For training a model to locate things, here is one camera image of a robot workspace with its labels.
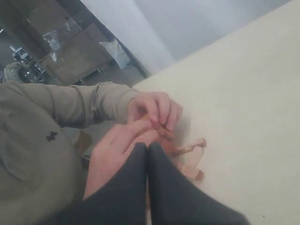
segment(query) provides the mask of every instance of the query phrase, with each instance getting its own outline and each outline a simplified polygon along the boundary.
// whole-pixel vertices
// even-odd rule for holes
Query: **white wall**
[[[81,0],[157,73],[290,0]]]
[[[181,60],[290,0],[134,0]]]
[[[81,0],[152,74],[175,62],[133,0]]]

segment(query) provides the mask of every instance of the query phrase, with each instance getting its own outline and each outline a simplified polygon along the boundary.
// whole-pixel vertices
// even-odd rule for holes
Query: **finger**
[[[135,148],[135,144],[144,143],[147,147],[153,142],[155,142],[159,138],[158,132],[156,130],[146,131],[141,136],[138,136],[134,141],[130,144],[127,150],[124,152],[124,156],[128,157],[132,150]]]
[[[142,106],[148,112],[149,118],[152,122],[158,123],[158,106],[155,98],[151,96],[143,97],[138,100],[138,106]]]
[[[127,124],[119,130],[111,144],[111,147],[122,154],[126,151],[138,134],[150,128],[151,123],[148,120],[137,120],[131,124]]]
[[[158,122],[164,125],[169,115],[171,99],[168,94],[163,92],[156,93],[155,99],[158,104]]]
[[[177,104],[177,118],[176,118],[176,122],[179,121],[182,117],[182,112],[183,112],[183,108],[181,105]]]
[[[118,133],[120,132],[121,128],[123,126],[120,124],[115,125],[114,127],[112,127],[107,134],[101,139],[101,141],[96,145],[96,148],[99,147],[99,145],[101,146],[109,146],[111,145],[111,143],[113,142],[114,138],[118,135]]]
[[[168,116],[167,123],[166,123],[166,128],[170,131],[172,131],[175,127],[177,114],[178,114],[177,103],[172,101],[171,106],[170,106],[169,116]]]
[[[127,123],[132,123],[136,120],[137,117],[137,110],[134,108],[128,111]]]

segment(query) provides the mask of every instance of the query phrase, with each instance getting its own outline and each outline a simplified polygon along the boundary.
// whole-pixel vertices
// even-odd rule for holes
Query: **hand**
[[[128,125],[116,125],[104,136],[91,154],[83,199],[95,193],[113,177],[126,162],[136,143],[149,146],[158,138],[157,131],[149,130],[150,128],[149,121],[138,120]]]
[[[151,122],[159,123],[172,131],[181,118],[182,106],[164,92],[140,92],[127,105],[128,123],[139,120],[146,113]]]

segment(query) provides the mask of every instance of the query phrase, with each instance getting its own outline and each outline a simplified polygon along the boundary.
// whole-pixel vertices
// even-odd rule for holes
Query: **plastic bag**
[[[127,64],[130,62],[130,58],[116,39],[112,42],[99,42],[99,44],[102,45],[108,53],[110,53],[119,65],[120,69],[127,67]]]
[[[73,18],[61,24],[56,29],[43,35],[43,39],[49,43],[52,48],[51,57],[56,62],[60,53],[60,48],[72,37],[81,32],[81,28]]]

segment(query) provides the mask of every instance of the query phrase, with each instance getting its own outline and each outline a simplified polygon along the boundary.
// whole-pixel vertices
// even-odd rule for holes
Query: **cardboard box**
[[[101,46],[91,40],[91,30],[84,30],[65,43],[56,52],[56,62],[52,58],[44,59],[40,64],[47,72],[63,85],[71,85],[83,79],[111,60],[111,56]]]

